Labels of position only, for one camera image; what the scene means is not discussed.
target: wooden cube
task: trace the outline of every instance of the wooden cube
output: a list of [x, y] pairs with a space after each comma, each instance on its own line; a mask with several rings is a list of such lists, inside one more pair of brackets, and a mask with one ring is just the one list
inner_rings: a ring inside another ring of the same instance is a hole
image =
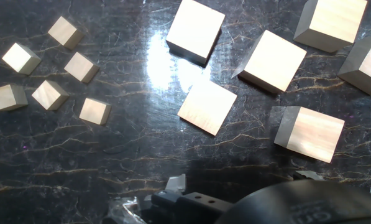
[[326, 52], [355, 41], [365, 0], [309, 0], [301, 13], [294, 40]]
[[344, 121], [300, 106], [288, 106], [274, 143], [331, 162]]
[[80, 112], [80, 119], [95, 123], [105, 124], [111, 112], [111, 105], [87, 98]]
[[77, 52], [64, 69], [79, 81], [88, 83], [98, 72], [99, 67]]
[[355, 43], [338, 76], [371, 95], [371, 36]]
[[0, 87], [0, 111], [8, 111], [28, 105], [25, 91], [21, 86]]
[[286, 91], [306, 51], [266, 30], [235, 70], [246, 81], [272, 93]]
[[205, 64], [225, 15], [196, 1], [183, 0], [166, 41], [170, 50]]
[[62, 16], [54, 23], [48, 33], [64, 47], [71, 50], [85, 36]]
[[32, 96], [46, 110], [56, 110], [68, 99], [69, 94], [56, 82], [45, 80]]
[[2, 58], [16, 72], [29, 75], [41, 59], [29, 48], [15, 43]]
[[188, 93], [178, 116], [216, 135], [236, 97], [211, 81], [199, 82]]

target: light wood block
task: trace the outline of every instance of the light wood block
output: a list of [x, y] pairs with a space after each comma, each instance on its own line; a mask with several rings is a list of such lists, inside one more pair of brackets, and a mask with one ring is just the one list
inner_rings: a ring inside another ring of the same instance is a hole
[[371, 95], [371, 36], [355, 43], [338, 76]]
[[15, 43], [2, 58], [16, 72], [29, 75], [41, 59], [29, 48]]
[[0, 111], [14, 110], [26, 105], [28, 105], [28, 101], [21, 86], [5, 85], [0, 87]]
[[294, 40], [335, 52], [355, 41], [365, 0], [309, 0], [301, 13]]
[[274, 143], [331, 162], [344, 121], [304, 107], [288, 106]]
[[48, 31], [48, 34], [64, 47], [71, 50], [73, 50], [85, 36], [62, 16], [54, 23]]
[[87, 98], [80, 112], [80, 119], [95, 123], [105, 124], [111, 112], [111, 105], [99, 100]]
[[211, 81], [199, 82], [188, 93], [178, 116], [212, 135], [217, 135], [236, 97]]
[[56, 110], [68, 99], [69, 94], [56, 82], [45, 80], [32, 96], [46, 110]]
[[205, 64], [225, 15], [196, 1], [183, 0], [166, 41], [170, 50]]
[[246, 81], [272, 93], [286, 91], [306, 51], [266, 30], [235, 70]]
[[88, 83], [98, 72], [99, 67], [77, 52], [64, 69], [79, 81]]

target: wood grain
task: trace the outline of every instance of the wood grain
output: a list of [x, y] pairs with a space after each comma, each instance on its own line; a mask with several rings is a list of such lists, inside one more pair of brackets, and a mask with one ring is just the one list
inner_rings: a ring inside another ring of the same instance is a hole
[[301, 13], [294, 40], [327, 52], [355, 41], [365, 0], [309, 0]]
[[14, 110], [26, 105], [28, 105], [28, 101], [21, 86], [0, 87], [0, 111]]
[[170, 49], [206, 63], [225, 15], [196, 1], [183, 0], [166, 41]]
[[371, 36], [355, 43], [338, 76], [371, 95]]
[[193, 85], [178, 116], [212, 135], [217, 135], [236, 97], [211, 81], [199, 82]]
[[305, 55], [305, 50], [266, 30], [234, 75], [280, 93], [286, 91]]
[[56, 82], [45, 80], [32, 94], [46, 110], [57, 110], [69, 94]]
[[105, 124], [111, 112], [111, 107], [110, 104], [87, 98], [79, 117], [95, 124]]
[[85, 36], [64, 17], [60, 17], [48, 33], [64, 47], [73, 50]]
[[16, 72], [29, 75], [41, 59], [29, 48], [15, 43], [2, 58]]
[[274, 143], [331, 162], [344, 121], [304, 107], [288, 106]]
[[77, 52], [64, 69], [79, 81], [88, 83], [98, 72], [99, 67]]

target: large wooden cube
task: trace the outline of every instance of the large wooden cube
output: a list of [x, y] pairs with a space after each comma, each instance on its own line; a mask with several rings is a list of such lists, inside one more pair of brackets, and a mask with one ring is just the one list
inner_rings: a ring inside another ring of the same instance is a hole
[[301, 13], [294, 40], [326, 52], [355, 41], [365, 0], [309, 0]]
[[73, 50], [85, 36], [64, 17], [60, 17], [48, 33], [64, 47]]
[[274, 143], [331, 162], [344, 121], [300, 106], [288, 106]]
[[111, 112], [111, 105], [99, 100], [87, 98], [80, 112], [80, 119], [95, 123], [105, 124]]
[[188, 93], [178, 116], [216, 135], [236, 97], [211, 81], [199, 82]]
[[0, 111], [14, 110], [26, 105], [28, 105], [28, 101], [21, 86], [6, 85], [0, 87]]
[[205, 64], [225, 15], [196, 1], [183, 0], [167, 35], [175, 53]]
[[355, 43], [338, 76], [371, 95], [371, 36]]
[[16, 72], [29, 75], [41, 59], [29, 48], [15, 43], [2, 58]]
[[235, 70], [246, 81], [272, 93], [286, 91], [306, 51], [266, 30]]
[[32, 96], [46, 110], [56, 110], [68, 99], [69, 94], [56, 82], [45, 80]]
[[79, 81], [88, 83], [98, 72], [99, 67], [77, 52], [64, 69]]

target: black marble table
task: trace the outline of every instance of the black marble table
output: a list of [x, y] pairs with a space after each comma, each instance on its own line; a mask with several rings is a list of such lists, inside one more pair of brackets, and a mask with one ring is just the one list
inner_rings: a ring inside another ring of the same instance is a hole
[[[336, 77], [351, 46], [328, 54], [295, 43], [307, 56], [288, 91], [271, 95], [232, 73], [265, 29], [293, 42], [306, 0], [199, 2], [226, 15], [206, 68], [168, 51], [180, 0], [0, 0], [0, 86], [23, 86], [29, 101], [0, 112], [0, 223], [99, 223], [110, 198], [142, 197], [182, 173], [190, 192], [230, 202], [295, 170], [369, 190], [371, 96]], [[73, 51], [47, 34], [59, 16], [86, 34]], [[369, 35], [371, 1], [357, 40]], [[42, 59], [30, 76], [1, 60], [14, 42]], [[63, 69], [75, 52], [101, 66], [88, 85]], [[31, 97], [46, 79], [70, 94], [57, 111]], [[176, 115], [201, 79], [238, 96], [215, 138]], [[112, 104], [105, 126], [78, 118], [86, 97]], [[273, 144], [286, 106], [346, 121], [330, 164]]]

